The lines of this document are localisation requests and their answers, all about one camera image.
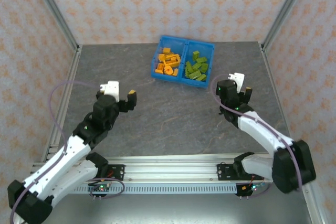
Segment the enclosure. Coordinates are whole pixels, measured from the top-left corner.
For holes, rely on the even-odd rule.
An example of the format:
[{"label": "enclosure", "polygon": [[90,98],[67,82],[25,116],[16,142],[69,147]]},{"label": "enclosure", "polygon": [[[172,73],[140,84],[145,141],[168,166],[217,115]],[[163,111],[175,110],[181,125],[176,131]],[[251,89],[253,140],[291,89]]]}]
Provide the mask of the enclosure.
[{"label": "enclosure", "polygon": [[[273,187],[249,201],[212,193],[130,194],[92,202],[71,194],[45,223],[336,219],[336,0],[2,0],[1,14],[1,223],[9,220],[7,186],[24,180],[63,145],[49,110],[70,136],[92,111],[99,85],[109,80],[119,81],[121,99],[136,90],[138,103],[119,115],[94,149],[104,157],[202,160],[265,153],[218,115],[211,81],[235,72],[245,74],[244,87],[253,88],[249,104],[260,117],[309,144],[317,179],[302,192],[282,194]],[[204,87],[188,85],[184,68],[178,71],[186,83],[152,77],[161,36],[191,40],[172,45],[190,61],[198,49],[193,41],[215,45]],[[212,51],[206,44],[199,50]],[[49,104],[53,87],[65,80],[97,88],[68,83]]]}]

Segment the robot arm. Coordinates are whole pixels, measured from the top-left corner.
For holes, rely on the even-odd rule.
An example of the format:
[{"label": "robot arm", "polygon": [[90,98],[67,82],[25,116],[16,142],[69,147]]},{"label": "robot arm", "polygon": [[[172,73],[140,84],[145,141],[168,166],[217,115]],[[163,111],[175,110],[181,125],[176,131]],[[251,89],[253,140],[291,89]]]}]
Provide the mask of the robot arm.
[{"label": "robot arm", "polygon": [[[15,180],[8,187],[9,206],[13,208],[20,194],[32,185],[19,202],[16,213],[28,224],[40,224],[50,215],[52,208],[78,185],[95,177],[105,177],[108,161],[97,153],[91,153],[113,128],[119,112],[133,110],[137,104],[134,90],[128,100],[119,100],[119,83],[109,81],[100,86],[93,111],[78,124],[63,146],[41,169],[26,178],[22,183]],[[62,159],[52,165],[64,154]],[[86,157],[77,167],[74,164]],[[37,181],[38,176],[49,172]]]},{"label": "robot arm", "polygon": [[298,177],[293,160],[282,139],[290,147],[299,166],[302,184],[316,178],[309,146],[303,140],[295,142],[284,136],[264,120],[247,103],[250,100],[252,89],[247,88],[241,92],[244,75],[241,73],[230,74],[228,80],[217,83],[216,95],[225,119],[237,128],[249,134],[262,145],[272,160],[259,157],[248,152],[235,158],[234,169],[238,175],[256,174],[272,179],[283,193],[289,193],[298,188]]}]

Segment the blue plastic bin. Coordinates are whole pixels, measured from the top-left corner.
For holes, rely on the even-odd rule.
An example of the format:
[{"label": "blue plastic bin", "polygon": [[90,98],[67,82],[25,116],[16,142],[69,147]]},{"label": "blue plastic bin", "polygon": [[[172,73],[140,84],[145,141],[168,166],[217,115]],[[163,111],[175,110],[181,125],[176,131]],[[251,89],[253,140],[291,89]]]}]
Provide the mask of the blue plastic bin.
[{"label": "blue plastic bin", "polygon": [[[181,64],[178,67],[178,74],[177,76],[168,76],[166,74],[155,73],[155,69],[158,66],[159,54],[162,53],[162,49],[164,47],[169,47],[172,52],[179,54],[181,57]],[[205,72],[206,74],[206,81],[195,81],[185,78],[184,67],[187,61],[193,65],[195,62],[193,61],[193,52],[199,51],[200,57],[206,57],[208,63],[208,70]],[[215,52],[215,45],[206,42],[182,39],[182,38],[175,38],[170,36],[162,36],[158,47],[155,51],[155,55],[152,60],[152,77],[164,81],[172,81],[172,82],[179,82],[184,83],[196,87],[206,88],[209,84],[212,62],[214,59],[214,52]]]},{"label": "blue plastic bin", "polygon": [[[196,81],[191,80],[185,77],[185,63],[189,61],[192,65],[196,62],[193,61],[193,52],[199,51],[200,57],[205,57],[207,59],[208,63],[208,70],[205,72],[206,75],[206,81]],[[194,41],[190,40],[187,45],[187,49],[185,51],[185,56],[183,58],[183,69],[182,69],[182,83],[196,86],[196,87],[202,87],[206,88],[208,87],[209,81],[210,81],[210,74],[211,74],[211,68],[212,68],[212,62],[214,59],[214,53],[215,53],[215,45],[211,43],[206,42],[200,42],[200,41]]]},{"label": "blue plastic bin", "polygon": [[177,76],[168,76],[166,74],[161,73],[155,73],[156,68],[158,67],[159,63],[159,54],[162,53],[162,49],[164,47],[169,47],[171,49],[171,52],[174,52],[176,54],[179,54],[181,57],[181,63],[183,62],[183,56],[185,54],[186,46],[188,45],[188,41],[186,39],[182,38],[175,38],[175,37],[169,37],[169,36],[162,36],[158,47],[155,51],[154,58],[152,60],[152,77],[157,78],[164,81],[173,81],[173,82],[181,82],[181,76],[182,76],[182,64],[178,67],[178,74]]}]

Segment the gray stone surface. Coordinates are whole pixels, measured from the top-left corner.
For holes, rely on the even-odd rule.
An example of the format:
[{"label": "gray stone surface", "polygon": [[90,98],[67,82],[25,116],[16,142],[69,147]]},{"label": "gray stone surface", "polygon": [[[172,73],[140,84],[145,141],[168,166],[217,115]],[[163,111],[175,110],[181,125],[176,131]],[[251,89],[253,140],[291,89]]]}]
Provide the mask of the gray stone surface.
[{"label": "gray stone surface", "polygon": [[[134,111],[121,113],[108,137],[95,151],[103,156],[179,155],[264,152],[246,133],[218,115],[210,88],[152,79],[151,60],[157,44],[83,46],[76,80],[97,89],[74,86],[64,130],[70,135],[90,111],[99,84],[120,81],[120,97],[138,94]],[[250,101],[258,114],[287,134],[257,42],[216,43],[211,80],[218,74],[241,72],[253,88]]]}]

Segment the patterned wallpaper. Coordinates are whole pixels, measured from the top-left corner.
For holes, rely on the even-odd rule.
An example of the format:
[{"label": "patterned wallpaper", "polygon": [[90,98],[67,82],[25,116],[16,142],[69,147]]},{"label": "patterned wallpaper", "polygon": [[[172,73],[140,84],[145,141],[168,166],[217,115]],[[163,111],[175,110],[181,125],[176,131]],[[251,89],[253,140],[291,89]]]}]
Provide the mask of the patterned wallpaper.
[{"label": "patterned wallpaper", "polygon": [[336,220],[336,0],[297,0],[267,51],[291,136],[310,145]]},{"label": "patterned wallpaper", "polygon": [[7,186],[41,159],[52,124],[48,96],[67,77],[73,50],[44,0],[1,0],[0,9],[0,223],[9,223]]},{"label": "patterned wallpaper", "polygon": [[285,0],[56,0],[80,44],[262,42]]}]

